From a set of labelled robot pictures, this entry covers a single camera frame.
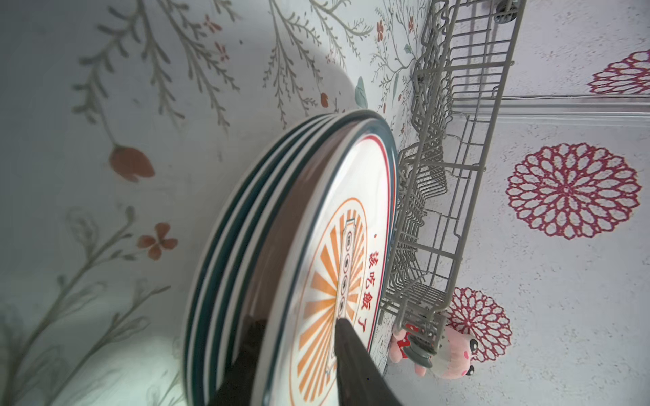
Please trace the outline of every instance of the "white surface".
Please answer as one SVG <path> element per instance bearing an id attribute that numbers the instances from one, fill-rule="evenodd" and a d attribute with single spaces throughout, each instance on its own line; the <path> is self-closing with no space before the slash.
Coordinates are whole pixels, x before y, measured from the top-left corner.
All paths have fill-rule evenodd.
<path id="1" fill-rule="evenodd" d="M 588 94 L 593 74 L 650 49 L 649 21 L 647 0 L 528 0 L 504 94 Z"/>
<path id="2" fill-rule="evenodd" d="M 581 142 L 625 157 L 639 173 L 641 205 L 595 238 L 528 228 L 505 193 L 515 165 L 543 146 Z M 457 286 L 504 307 L 513 344 L 455 381 L 419 378 L 409 360 L 390 364 L 386 379 L 403 404 L 647 405 L 649 169 L 643 129 L 498 125 Z"/>

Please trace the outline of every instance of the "plate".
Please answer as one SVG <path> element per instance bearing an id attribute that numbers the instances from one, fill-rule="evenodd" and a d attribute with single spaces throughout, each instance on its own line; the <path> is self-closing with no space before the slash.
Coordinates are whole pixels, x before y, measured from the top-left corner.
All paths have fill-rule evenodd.
<path id="1" fill-rule="evenodd" d="M 276 192 L 281 190 L 283 182 L 287 181 L 286 173 L 290 177 L 296 162 L 300 162 L 301 159 L 304 159 L 304 156 L 309 154 L 309 150 L 305 149 L 305 145 L 309 145 L 312 142 L 313 135 L 334 119 L 333 116 L 324 116 L 315 121 L 314 125 L 296 135 L 292 145 L 283 149 L 282 154 L 274 161 L 273 167 L 270 169 L 271 172 L 255 197 L 245 220 L 239 226 L 237 235 L 233 235 L 233 243 L 229 251 L 223 255 L 223 265 L 221 266 L 224 269 L 222 280 L 225 283 L 219 286 L 218 294 L 212 304 L 213 310 L 207 335 L 207 343 L 209 344 L 205 352 L 203 384 L 206 398 L 216 392 L 223 381 L 226 365 L 230 365 L 225 360 L 224 351 L 220 350 L 220 339 L 224 334 L 229 335 L 232 320 L 232 313 L 224 304 L 227 304 L 232 297 L 239 296 L 241 282 L 236 284 L 235 281 L 241 280 L 237 278 L 239 264 L 244 250 L 251 244 L 254 228 L 266 224 L 268 215 L 263 216 L 263 214 L 268 212 L 267 207 L 277 204 L 276 200 L 279 195 Z"/>
<path id="2" fill-rule="evenodd" d="M 189 404 L 205 404 L 202 397 L 203 390 L 199 383 L 203 382 L 202 359 L 205 351 L 205 330 L 207 329 L 205 320 L 209 319 L 210 314 L 205 313 L 206 308 L 203 306 L 203 302 L 206 297 L 210 303 L 214 301 L 212 297 L 216 294 L 216 289 L 220 284 L 219 275 L 214 275 L 216 260 L 224 250 L 224 245 L 227 246 L 232 241 L 231 234 L 238 229 L 243 221 L 253 199 L 271 172 L 273 164 L 304 131 L 307 131 L 312 125 L 316 125 L 323 119 L 324 116 L 309 118 L 288 130 L 276 142 L 271 144 L 235 187 L 224 205 L 219 220 L 211 231 L 213 238 L 203 251 L 203 260 L 195 273 L 192 294 L 188 300 L 185 313 L 183 372 Z"/>
<path id="3" fill-rule="evenodd" d="M 333 324 L 369 349 L 396 199 L 395 143 L 380 117 L 337 146 L 306 205 L 267 320 L 252 404 L 337 404 Z"/>
<path id="4" fill-rule="evenodd" d="M 226 315 L 226 323 L 221 329 L 222 340 L 219 345 L 220 354 L 219 359 L 221 360 L 217 366 L 217 378 L 216 380 L 220 383 L 223 377 L 223 372 L 227 365 L 234 362 L 236 354 L 239 352 L 239 340 L 241 339 L 241 334 L 243 331 L 247 330 L 247 324 L 244 322 L 244 316 L 246 311 L 242 312 L 242 306 L 245 302 L 244 297 L 251 296 L 252 292 L 256 297 L 256 303 L 258 306 L 261 306 L 263 310 L 268 312 L 270 308 L 270 301 L 268 298 L 273 298 L 274 287 L 277 286 L 278 274 L 282 272 L 281 264 L 283 263 L 282 259 L 278 257 L 278 253 L 281 252 L 282 245 L 286 242 L 291 243 L 292 229 L 295 230 L 295 227 L 291 227 L 291 221 L 286 221 L 286 218 L 278 218 L 281 213 L 290 213 L 288 217 L 292 218 L 295 222 L 300 220 L 299 213 L 303 209 L 300 204 L 291 204 L 291 198 L 288 198 L 289 190 L 294 190 L 297 185 L 299 194 L 302 196 L 309 197 L 308 190 L 316 184 L 318 179 L 317 175 L 320 174 L 325 167 L 325 164 L 328 162 L 328 158 L 331 155 L 328 154 L 328 151 L 331 151 L 335 148 L 336 143 L 341 136 L 336 137 L 336 135 L 330 135 L 334 133 L 338 126 L 343 125 L 346 121 L 335 124 L 335 121 L 338 120 L 336 117 L 334 120 L 325 124 L 318 130 L 317 134 L 312 134 L 313 137 L 305 145 L 305 149 L 301 151 L 300 154 L 297 154 L 295 157 L 291 158 L 291 167 L 288 169 L 283 177 L 279 181 L 272 185 L 273 196 L 270 201 L 264 206 L 263 213 L 261 214 L 258 221 L 254 224 L 252 232 L 245 238 L 248 242 L 246 246 L 242 247 L 240 253 L 240 262 L 239 272 L 236 275 L 235 288 L 233 289 L 233 295 L 231 296 L 229 306 L 227 310 L 224 309 Z M 354 126 L 354 122 L 348 125 L 348 128 Z M 322 162 L 320 168 L 313 165 L 314 161 Z M 301 175 L 308 174 L 309 179 L 301 180 Z M 280 233 L 273 233 L 271 231 L 277 231 L 278 220 L 282 224 Z M 269 255 L 268 250 L 261 250 L 263 246 L 268 246 L 267 242 L 273 244 L 274 248 L 271 255 Z M 256 272 L 253 271 L 253 266 L 258 264 Z M 263 274 L 266 279 L 260 285 L 259 283 L 253 283 L 252 286 L 250 281 L 253 275 Z M 253 316 L 251 319 L 259 320 L 259 317 Z"/>

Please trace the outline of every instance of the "pink stuffed toy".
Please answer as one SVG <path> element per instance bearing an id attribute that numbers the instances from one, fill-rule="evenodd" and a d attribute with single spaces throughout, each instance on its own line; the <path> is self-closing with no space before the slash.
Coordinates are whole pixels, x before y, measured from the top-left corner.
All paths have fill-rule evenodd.
<path id="1" fill-rule="evenodd" d="M 410 329 L 418 331 L 417 327 L 407 325 Z M 411 333 L 405 330 L 393 331 L 393 338 L 388 350 L 388 356 L 392 362 L 400 362 L 408 358 L 403 347 L 408 347 L 411 342 L 408 339 Z M 472 354 L 478 349 L 478 341 L 471 335 L 457 332 L 453 328 L 445 327 L 445 332 L 440 340 L 440 348 L 436 355 L 431 357 L 431 372 L 443 379 L 457 379 L 474 373 L 474 366 L 471 365 Z M 415 373 L 424 376 L 426 368 L 415 364 Z"/>

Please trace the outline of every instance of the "gray wire rack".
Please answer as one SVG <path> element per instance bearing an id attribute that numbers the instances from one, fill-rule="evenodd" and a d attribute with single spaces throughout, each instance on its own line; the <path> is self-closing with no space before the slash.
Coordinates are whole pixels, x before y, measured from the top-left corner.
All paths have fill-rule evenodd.
<path id="1" fill-rule="evenodd" d="M 447 322 L 525 4 L 432 0 L 424 24 L 412 73 L 419 139 L 398 157 L 398 215 L 380 303 L 417 337 L 411 358 L 423 365 Z"/>

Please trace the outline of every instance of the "wall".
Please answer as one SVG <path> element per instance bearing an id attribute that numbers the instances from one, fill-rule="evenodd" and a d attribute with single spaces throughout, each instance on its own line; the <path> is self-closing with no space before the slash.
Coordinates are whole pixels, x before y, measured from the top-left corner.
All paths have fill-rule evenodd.
<path id="1" fill-rule="evenodd" d="M 369 107 L 403 132 L 424 5 L 3 3 L 0 405 L 183 404 L 224 200 L 306 116 Z"/>
<path id="2" fill-rule="evenodd" d="M 646 0 L 528 1 L 506 94 L 590 93 L 593 75 L 632 53 L 650 50 L 649 21 Z M 639 80 L 650 69 L 647 53 L 643 57 Z M 647 80 L 641 93 L 650 94 Z M 627 92 L 640 93 L 635 89 Z"/>
<path id="3" fill-rule="evenodd" d="M 445 146 L 453 141 L 447 138 Z M 515 167 L 528 154 L 563 143 L 606 148 L 636 170 L 636 177 L 621 171 L 615 178 L 642 188 L 627 196 L 640 205 L 629 210 L 628 220 L 613 222 L 613 231 L 593 238 L 549 236 L 531 229 L 510 206 L 510 196 L 518 196 L 509 182 Z M 477 305 L 452 305 L 451 314 L 452 321 L 461 319 L 460 328 L 498 336 L 489 332 L 496 327 L 512 345 L 492 345 L 493 355 L 473 361 L 473 376 L 455 381 L 418 378 L 410 360 L 389 364 L 387 382 L 404 405 L 647 404 L 650 192 L 643 186 L 649 155 L 646 129 L 497 125 L 457 287 L 493 299 L 504 309 L 501 325 L 481 326 L 462 315 L 461 308 L 471 311 Z M 431 232 L 423 229 L 422 238 Z"/>

